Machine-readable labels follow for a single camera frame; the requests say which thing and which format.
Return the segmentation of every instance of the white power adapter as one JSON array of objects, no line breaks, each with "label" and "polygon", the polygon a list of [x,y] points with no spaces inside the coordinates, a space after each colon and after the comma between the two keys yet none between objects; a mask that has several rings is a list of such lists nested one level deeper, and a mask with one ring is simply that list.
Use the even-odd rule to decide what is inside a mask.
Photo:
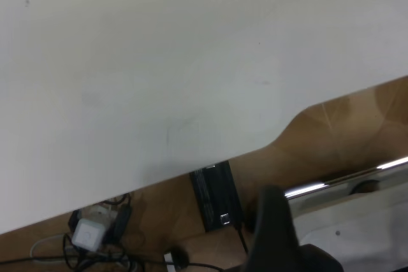
[{"label": "white power adapter", "polygon": [[84,212],[85,218],[78,221],[72,243],[80,248],[95,252],[102,243],[103,236],[112,224],[116,211],[102,206],[91,206]]},{"label": "white power adapter", "polygon": [[80,248],[95,252],[101,245],[107,228],[92,220],[82,218],[76,226],[72,243]]}]

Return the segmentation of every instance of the white cable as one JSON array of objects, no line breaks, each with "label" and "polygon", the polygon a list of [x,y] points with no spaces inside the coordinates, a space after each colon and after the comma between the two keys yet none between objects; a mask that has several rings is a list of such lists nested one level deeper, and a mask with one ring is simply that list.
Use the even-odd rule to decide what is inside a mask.
[{"label": "white cable", "polygon": [[[55,240],[55,239],[62,238],[62,237],[64,237],[64,234],[58,234],[58,235],[54,235],[54,236],[51,236],[51,237],[47,237],[47,238],[38,240],[35,244],[33,244],[33,246],[30,249],[30,257],[31,258],[34,257],[33,253],[34,253],[34,250],[36,249],[36,247],[38,245],[40,245],[40,244],[42,244],[42,243],[44,243],[46,241]],[[49,260],[49,261],[35,260],[34,262],[36,262],[38,264],[61,264],[61,263],[64,263],[65,261],[62,261],[62,260],[54,260],[54,261],[53,260]]]},{"label": "white cable", "polygon": [[[34,250],[38,247],[38,245],[40,245],[40,244],[42,244],[42,243],[44,243],[44,242],[50,241],[50,240],[55,240],[55,239],[63,238],[64,235],[65,235],[65,234],[58,234],[58,235],[54,235],[54,236],[51,236],[51,237],[47,237],[47,238],[43,238],[43,239],[41,239],[41,240],[38,240],[35,244],[33,244],[33,246],[32,246],[31,249],[30,249],[30,257],[31,257],[31,258],[35,257],[35,256],[34,256]],[[72,246],[68,246],[68,247],[65,248],[66,251],[67,251],[67,250],[73,250],[73,249],[74,249],[74,248],[73,248]],[[99,255],[99,256],[105,256],[105,257],[108,257],[108,256],[116,256],[116,255],[120,256],[120,255],[122,255],[122,253],[120,253],[120,252],[113,253],[113,254],[106,254],[106,253],[96,252],[95,254],[97,254],[97,255]],[[45,261],[35,260],[35,261],[33,261],[33,262],[36,262],[36,263],[38,263],[38,264],[64,264],[64,263],[65,263],[64,260],[59,260],[59,259],[55,259],[55,260],[45,260]],[[127,261],[127,267],[126,267],[124,264],[122,264],[121,262],[117,262],[117,264],[120,265],[120,266],[122,266],[122,267],[125,267],[125,268],[128,268],[128,269],[129,269],[131,263],[130,263],[129,261]]]}]

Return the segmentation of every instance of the wire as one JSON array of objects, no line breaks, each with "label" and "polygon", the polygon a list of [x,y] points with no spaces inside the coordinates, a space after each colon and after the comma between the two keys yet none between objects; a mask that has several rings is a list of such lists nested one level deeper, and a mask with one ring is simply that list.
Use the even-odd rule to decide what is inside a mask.
[{"label": "wire", "polygon": [[244,236],[243,236],[243,234],[242,234],[241,229],[238,228],[238,229],[237,229],[237,232],[238,232],[238,235],[239,235],[239,237],[240,237],[242,246],[243,246],[243,248],[244,248],[244,250],[245,250],[245,253],[248,254],[248,247],[247,247],[247,244],[246,244],[246,242],[245,242],[245,239],[244,239]]},{"label": "wire", "polygon": [[16,264],[18,262],[25,262],[25,261],[54,261],[54,260],[61,260],[61,259],[64,259],[64,257],[63,256],[25,257],[25,258],[11,259],[9,261],[0,261],[0,266],[4,266],[6,264]]},{"label": "wire", "polygon": [[[47,238],[38,240],[35,244],[33,244],[33,246],[30,249],[30,257],[34,258],[34,250],[38,247],[38,245],[40,245],[40,244],[42,244],[44,242],[59,239],[59,238],[62,238],[62,237],[64,237],[64,234],[58,234],[58,235],[54,235],[54,236],[51,236],[51,237],[47,237]],[[65,260],[64,259],[58,260],[58,261],[37,261],[37,260],[35,260],[34,262],[37,262],[39,264],[62,264],[62,263],[65,263]]]},{"label": "wire", "polygon": [[[62,238],[62,252],[63,256],[34,256],[34,250],[38,245],[44,243],[49,240],[54,240],[57,238]],[[174,266],[174,262],[164,262],[164,261],[152,261],[149,259],[141,259],[137,255],[127,254],[125,248],[121,245],[115,245],[116,247],[120,248],[121,252],[108,252],[101,253],[101,252],[88,252],[82,248],[78,248],[74,244],[72,244],[71,237],[68,234],[58,234],[55,236],[47,237],[37,241],[30,249],[30,257],[20,258],[20,259],[12,259],[8,261],[0,262],[0,266],[6,264],[15,264],[18,262],[26,262],[26,261],[33,261],[40,264],[60,264],[65,263],[69,269],[73,270],[74,272],[83,272],[86,269],[90,268],[91,266],[99,263],[107,263],[107,262],[115,262],[120,264],[123,268],[126,268],[128,272],[135,272],[138,269],[138,266],[141,267],[142,272],[145,270],[145,264],[160,264],[160,265],[172,265]],[[77,255],[68,255],[68,250],[75,250],[78,254]],[[197,266],[203,268],[210,268],[220,272],[224,270],[213,266],[211,264],[201,264],[197,262],[190,262],[188,266]]]},{"label": "wire", "polygon": [[126,200],[126,198],[127,198],[127,203],[130,204],[130,200],[131,200],[130,194],[124,194],[124,195],[122,195],[122,197],[121,197],[118,201],[109,201],[109,200],[106,200],[106,201],[102,201],[102,203],[104,203],[104,204],[109,204],[109,205],[120,205],[120,204],[122,204],[122,203]]},{"label": "wire", "polygon": [[[167,265],[175,266],[176,265],[174,262],[171,262],[171,261],[151,261],[151,260],[145,259],[144,262],[146,262],[148,264],[160,264],[160,265],[163,265],[163,266],[167,266]],[[190,262],[188,264],[188,266],[210,268],[210,269],[214,269],[214,270],[217,270],[217,271],[220,271],[220,272],[224,271],[224,269],[222,269],[220,267],[213,266],[211,264],[200,264],[200,263],[197,263],[197,262]]]}]

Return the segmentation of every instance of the white desk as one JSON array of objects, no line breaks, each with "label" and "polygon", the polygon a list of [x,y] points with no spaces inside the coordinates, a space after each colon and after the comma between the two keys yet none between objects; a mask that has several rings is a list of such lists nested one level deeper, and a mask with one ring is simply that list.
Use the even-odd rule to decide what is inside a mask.
[{"label": "white desk", "polygon": [[261,148],[408,71],[407,0],[0,5],[0,233]]}]

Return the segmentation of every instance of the black cable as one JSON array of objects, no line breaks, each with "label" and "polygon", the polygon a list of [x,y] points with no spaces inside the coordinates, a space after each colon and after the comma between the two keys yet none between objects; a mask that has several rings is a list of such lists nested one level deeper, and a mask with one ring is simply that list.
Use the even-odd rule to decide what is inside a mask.
[{"label": "black cable", "polygon": [[[171,261],[151,261],[149,259],[145,259],[144,262],[148,263],[148,264],[160,264],[162,266],[167,266],[167,265],[171,265],[171,266],[175,266],[174,262]],[[211,264],[200,264],[197,262],[190,262],[188,264],[188,266],[195,266],[195,267],[203,267],[203,268],[210,268],[210,269],[214,269],[217,270],[219,272],[223,272],[224,269],[217,267],[217,266],[213,266]]]},{"label": "black cable", "polygon": [[37,257],[26,257],[26,258],[18,258],[18,259],[11,259],[9,261],[0,261],[0,266],[5,264],[16,264],[18,262],[25,262],[25,261],[55,261],[55,260],[62,260],[64,256],[37,256]]},{"label": "black cable", "polygon": [[239,237],[240,237],[242,246],[243,246],[243,248],[244,248],[244,250],[245,250],[245,253],[248,254],[248,247],[247,247],[247,244],[246,244],[246,242],[245,242],[245,239],[244,239],[244,236],[243,236],[243,234],[242,234],[241,229],[238,228],[238,229],[237,229],[237,232],[238,232],[238,235],[239,235]]},{"label": "black cable", "polygon": [[118,201],[106,200],[106,201],[102,201],[102,203],[109,204],[109,205],[120,205],[126,200],[127,197],[129,198],[127,203],[130,204],[130,195],[129,194],[122,195],[122,197]]}]

